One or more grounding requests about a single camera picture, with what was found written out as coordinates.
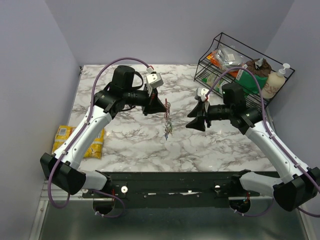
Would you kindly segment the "keyring with keys red tag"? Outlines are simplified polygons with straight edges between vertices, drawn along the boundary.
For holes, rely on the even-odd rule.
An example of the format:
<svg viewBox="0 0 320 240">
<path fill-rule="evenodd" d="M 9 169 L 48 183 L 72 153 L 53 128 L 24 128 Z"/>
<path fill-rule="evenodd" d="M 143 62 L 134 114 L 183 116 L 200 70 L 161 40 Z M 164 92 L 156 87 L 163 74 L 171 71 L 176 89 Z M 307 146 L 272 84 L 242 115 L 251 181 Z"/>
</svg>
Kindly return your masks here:
<svg viewBox="0 0 320 240">
<path fill-rule="evenodd" d="M 173 126 L 171 121 L 171 103 L 168 101 L 168 99 L 165 99 L 165 108 L 166 112 L 164 113 L 164 138 L 167 141 L 169 138 L 169 135 L 172 135 L 173 133 Z"/>
</svg>

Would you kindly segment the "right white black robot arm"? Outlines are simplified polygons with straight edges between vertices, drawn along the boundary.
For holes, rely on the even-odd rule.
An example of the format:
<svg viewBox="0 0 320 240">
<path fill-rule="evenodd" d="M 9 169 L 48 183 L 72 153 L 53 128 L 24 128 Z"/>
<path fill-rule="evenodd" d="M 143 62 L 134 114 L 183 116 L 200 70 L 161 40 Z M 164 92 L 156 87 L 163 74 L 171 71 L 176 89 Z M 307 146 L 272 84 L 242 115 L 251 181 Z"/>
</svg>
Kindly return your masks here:
<svg viewBox="0 0 320 240">
<path fill-rule="evenodd" d="M 234 195 L 257 192 L 272 197 L 288 212 L 317 195 L 320 189 L 319 168 L 310 168 L 298 159 L 270 129 L 262 113 L 254 107 L 247 107 L 243 88 L 239 84 L 222 86 L 223 104 L 211 105 L 209 98 L 208 89 L 196 89 L 197 105 L 187 115 L 193 120 L 186 127 L 204 132 L 212 121 L 229 120 L 233 127 L 255 143 L 279 175 L 269 177 L 244 170 L 230 183 L 230 191 Z"/>
</svg>

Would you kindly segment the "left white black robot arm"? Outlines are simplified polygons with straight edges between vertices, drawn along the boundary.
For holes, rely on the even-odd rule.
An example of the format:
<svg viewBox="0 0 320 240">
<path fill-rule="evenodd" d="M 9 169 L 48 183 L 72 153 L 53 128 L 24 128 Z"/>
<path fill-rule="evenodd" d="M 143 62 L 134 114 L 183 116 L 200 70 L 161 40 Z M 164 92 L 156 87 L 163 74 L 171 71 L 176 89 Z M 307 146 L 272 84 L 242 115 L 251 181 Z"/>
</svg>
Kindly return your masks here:
<svg viewBox="0 0 320 240">
<path fill-rule="evenodd" d="M 50 183 L 70 195 L 81 189 L 93 189 L 101 198 L 110 194 L 111 185 L 105 174 L 80 172 L 78 168 L 95 138 L 126 105 L 141 107 L 145 116 L 166 112 L 157 91 L 163 85 L 162 77 L 151 68 L 147 71 L 149 74 L 140 90 L 132 86 L 134 77 L 139 75 L 134 68 L 119 65 L 114 70 L 111 82 L 94 94 L 92 106 L 70 137 L 54 153 L 44 153 L 40 158 L 43 173 Z"/>
</svg>

